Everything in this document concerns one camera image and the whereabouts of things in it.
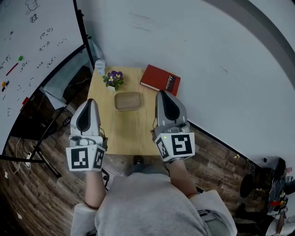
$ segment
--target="book cover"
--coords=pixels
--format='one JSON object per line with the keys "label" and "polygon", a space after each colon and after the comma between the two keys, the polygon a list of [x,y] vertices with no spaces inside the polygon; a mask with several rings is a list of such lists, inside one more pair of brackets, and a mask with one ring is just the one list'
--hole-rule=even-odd
{"label": "book cover", "polygon": [[177,95],[177,90],[180,83],[180,77],[173,75],[167,71],[164,71],[153,65],[148,65],[140,84],[156,91],[166,90]]}

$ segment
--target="person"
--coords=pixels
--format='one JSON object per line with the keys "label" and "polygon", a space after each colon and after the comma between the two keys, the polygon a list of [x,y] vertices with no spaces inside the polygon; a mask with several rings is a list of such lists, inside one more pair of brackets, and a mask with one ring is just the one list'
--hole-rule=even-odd
{"label": "person", "polygon": [[253,224],[236,224],[239,233],[252,233],[259,236],[287,236],[295,231],[295,216],[284,220],[284,208],[280,210],[280,218],[275,219],[266,212],[247,212],[243,203],[236,212],[236,218],[255,221]]}
{"label": "person", "polygon": [[114,177],[106,193],[102,173],[86,172],[85,203],[75,206],[71,235],[235,236],[236,226],[216,190],[198,194],[183,160],[170,177],[134,157],[132,173]]}

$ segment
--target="wooden table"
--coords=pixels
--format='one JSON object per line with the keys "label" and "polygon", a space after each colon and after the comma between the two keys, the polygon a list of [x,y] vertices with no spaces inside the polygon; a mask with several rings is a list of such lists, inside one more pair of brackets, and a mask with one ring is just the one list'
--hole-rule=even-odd
{"label": "wooden table", "polygon": [[[106,74],[111,71],[122,71],[124,75],[124,84],[117,92],[105,86],[102,76],[95,69],[88,93],[88,98],[93,98],[98,105],[101,128],[108,137],[107,153],[159,155],[150,132],[155,119],[157,92],[139,84],[145,69],[116,66],[106,68]],[[135,91],[142,94],[143,107],[137,111],[118,112],[114,104],[115,94]]]}

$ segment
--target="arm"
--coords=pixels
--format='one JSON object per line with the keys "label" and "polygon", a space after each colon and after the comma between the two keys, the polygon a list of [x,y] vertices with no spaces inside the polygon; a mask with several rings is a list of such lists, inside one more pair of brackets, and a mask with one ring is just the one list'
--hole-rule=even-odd
{"label": "arm", "polygon": [[281,214],[277,223],[277,231],[276,231],[277,235],[280,235],[283,225],[284,225],[284,214]]}
{"label": "arm", "polygon": [[169,169],[171,183],[183,192],[184,195],[191,198],[198,194],[195,184],[190,178],[183,160],[172,162]]}
{"label": "arm", "polygon": [[106,196],[101,171],[86,172],[85,203],[92,209],[98,209]]}

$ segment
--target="floor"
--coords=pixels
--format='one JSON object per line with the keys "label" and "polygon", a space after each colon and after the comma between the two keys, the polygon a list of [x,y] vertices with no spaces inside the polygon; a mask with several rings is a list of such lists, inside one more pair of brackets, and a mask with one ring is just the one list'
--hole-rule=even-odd
{"label": "floor", "polygon": [[[71,103],[77,108],[87,98],[88,86]],[[35,106],[40,105],[42,95],[36,96]],[[46,97],[39,107],[40,111],[51,109]],[[64,112],[57,123],[62,124],[71,116]],[[243,158],[235,159],[235,153],[214,141],[205,134],[191,129],[195,133],[196,153],[185,160],[186,167],[197,187],[204,191],[216,189],[232,214],[241,202],[247,210],[260,211],[261,197],[253,200],[253,194],[246,199],[239,196],[243,177],[248,174],[249,163]],[[0,160],[0,191],[7,201],[9,212],[15,224],[26,235],[69,235],[74,206],[83,202],[85,191],[85,173],[70,172],[65,154],[70,134],[69,126],[49,136],[43,141],[41,150],[48,162],[62,175],[57,179],[44,164],[32,164],[28,170],[23,164]],[[18,138],[11,137],[6,151],[8,156],[16,156]],[[25,158],[24,149],[31,151],[36,141],[21,140],[18,143],[17,155]],[[162,164],[159,156],[145,156],[145,161]],[[132,165],[132,156],[106,155],[103,168],[109,173],[112,183],[114,176],[124,176]]]}

